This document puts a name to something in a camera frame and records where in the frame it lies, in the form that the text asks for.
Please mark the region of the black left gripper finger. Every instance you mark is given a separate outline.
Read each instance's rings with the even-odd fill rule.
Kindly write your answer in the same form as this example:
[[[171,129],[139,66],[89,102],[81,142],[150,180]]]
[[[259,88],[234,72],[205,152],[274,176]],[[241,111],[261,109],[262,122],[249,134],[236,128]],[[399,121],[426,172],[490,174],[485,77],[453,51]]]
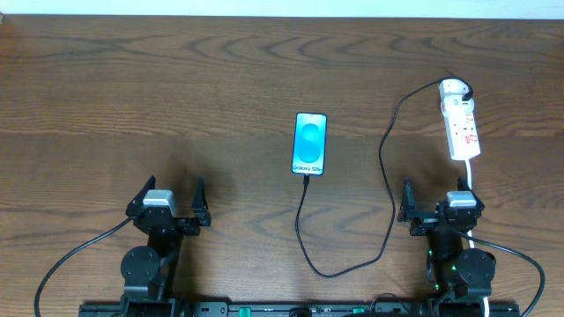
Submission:
[[[149,190],[155,189],[155,183],[156,183],[156,179],[153,175],[151,175],[148,181],[142,187],[142,189],[128,203],[126,208],[126,215],[128,217],[137,217],[142,212],[144,207],[143,200]]]
[[[195,215],[200,226],[210,226],[212,223],[212,216],[208,203],[205,198],[204,180],[197,181],[196,192],[192,199],[191,210]]]

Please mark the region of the blue Galaxy smartphone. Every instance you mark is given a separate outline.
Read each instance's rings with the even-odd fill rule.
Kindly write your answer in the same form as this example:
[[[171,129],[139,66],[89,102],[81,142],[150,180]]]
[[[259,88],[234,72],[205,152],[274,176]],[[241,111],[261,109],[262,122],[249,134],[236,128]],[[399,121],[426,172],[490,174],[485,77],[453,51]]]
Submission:
[[[292,173],[314,176],[324,174],[327,127],[326,114],[296,115]]]

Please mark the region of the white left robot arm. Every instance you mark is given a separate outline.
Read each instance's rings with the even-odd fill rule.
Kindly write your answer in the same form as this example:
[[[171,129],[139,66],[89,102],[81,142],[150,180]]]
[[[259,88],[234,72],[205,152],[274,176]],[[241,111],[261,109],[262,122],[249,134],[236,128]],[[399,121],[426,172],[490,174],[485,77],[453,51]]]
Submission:
[[[147,244],[133,247],[122,258],[124,291],[121,316],[191,316],[191,307],[172,292],[182,241],[200,234],[212,222],[205,199],[204,181],[197,181],[192,217],[176,211],[174,193],[156,189],[152,176],[129,202],[126,215],[148,235]]]

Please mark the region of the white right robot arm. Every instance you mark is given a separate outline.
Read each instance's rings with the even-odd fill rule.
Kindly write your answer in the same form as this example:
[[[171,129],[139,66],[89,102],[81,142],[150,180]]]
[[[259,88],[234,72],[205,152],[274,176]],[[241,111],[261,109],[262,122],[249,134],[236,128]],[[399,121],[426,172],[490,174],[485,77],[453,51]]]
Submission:
[[[488,297],[492,294],[495,257],[476,247],[465,247],[468,232],[477,225],[484,204],[460,178],[457,189],[436,204],[433,211],[417,208],[414,190],[404,180],[398,214],[410,224],[411,236],[427,239],[427,278],[435,295],[420,305],[425,316],[491,316]]]

